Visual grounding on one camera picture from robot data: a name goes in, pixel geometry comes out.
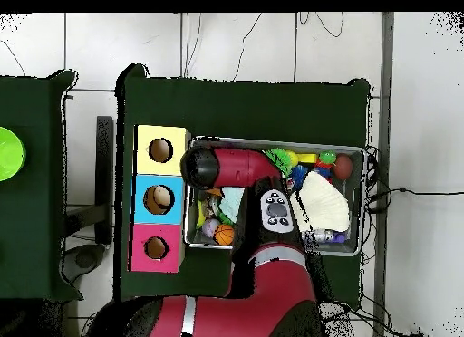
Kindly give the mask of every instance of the dark green table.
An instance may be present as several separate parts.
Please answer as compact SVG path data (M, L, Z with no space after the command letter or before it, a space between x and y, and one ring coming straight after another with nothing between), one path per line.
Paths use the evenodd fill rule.
M0 297L72 300L60 276L63 246L63 95L75 73L0 77L0 126L24 143L23 169L0 182Z
M213 82L146 78L141 64L127 68L117 83L116 199L122 209L116 209L116 226L122 230L121 252L115 256L121 261L121 275L115 271L115 296L221 296L230 274L228 252L198 248L186 250L177 274L127 272L134 124L184 127L192 135L363 147L369 90L365 80L347 85ZM326 284L323 301L356 308L360 265L359 255L322 257L326 280L316 278L315 284Z

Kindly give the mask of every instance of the blue toy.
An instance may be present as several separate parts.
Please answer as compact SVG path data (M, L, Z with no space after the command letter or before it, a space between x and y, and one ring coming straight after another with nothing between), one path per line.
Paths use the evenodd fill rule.
M297 165L292 169L290 173L290 178L294 181L294 190L298 191L303 187L303 181L305 181L305 177L308 174L309 169L304 167L303 165Z

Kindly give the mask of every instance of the hole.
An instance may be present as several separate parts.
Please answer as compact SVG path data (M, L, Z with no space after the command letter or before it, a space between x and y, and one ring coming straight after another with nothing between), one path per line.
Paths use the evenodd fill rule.
M160 260L169 251L166 241L157 236L149 238L143 247L145 248L145 254L154 260Z
M143 205L153 215L166 215L174 205L174 193L164 185L149 187Z
M155 162L168 162L172 159L172 151L172 144L166 139L154 139L148 147L149 156Z

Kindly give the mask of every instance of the gray storage bin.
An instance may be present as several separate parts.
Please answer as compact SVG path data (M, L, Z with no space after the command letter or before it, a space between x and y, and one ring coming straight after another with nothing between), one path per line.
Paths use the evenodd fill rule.
M342 244L319 243L313 248L315 252L322 255L339 255L352 256L357 255L362 246L362 231L364 221L364 201L366 199L366 179L367 179L367 152L362 148L332 146L332 145L316 145L303 144L294 142L281 141L264 141L264 140L243 140L243 139L223 139L223 138L207 138L196 137L190 144L192 146L208 146L209 148L237 148L237 149L257 149L267 150L271 148L289 149L295 153L317 153L328 149L334 150L337 154L344 153L350 156L353 162L353 173L345 181L333 178L333 186L336 187L348 201L350 209L350 227L346 234L346 241ZM211 247L217 249L232 249L234 246L239 246L233 243L231 246L219 246L213 239L201 233L201 230L196 229L198 217L198 190L187 186L186 194L186 215L184 222L184 241L188 246L192 247ZM243 207L244 198L242 198L242 206L240 214L236 222L236 236L234 242L240 241L243 238L241 234L244 231L244 223L246 220L246 207Z

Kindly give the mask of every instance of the yellow block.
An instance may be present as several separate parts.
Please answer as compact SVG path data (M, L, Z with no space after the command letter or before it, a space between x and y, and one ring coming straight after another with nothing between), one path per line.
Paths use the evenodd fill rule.
M140 175L181 176L180 159L187 150L190 135L185 128L139 125L137 128L137 169ZM166 162L150 157L150 144L164 139L172 147L172 155Z
M306 164L314 164L317 162L317 155L315 153L296 153L298 162L305 162Z

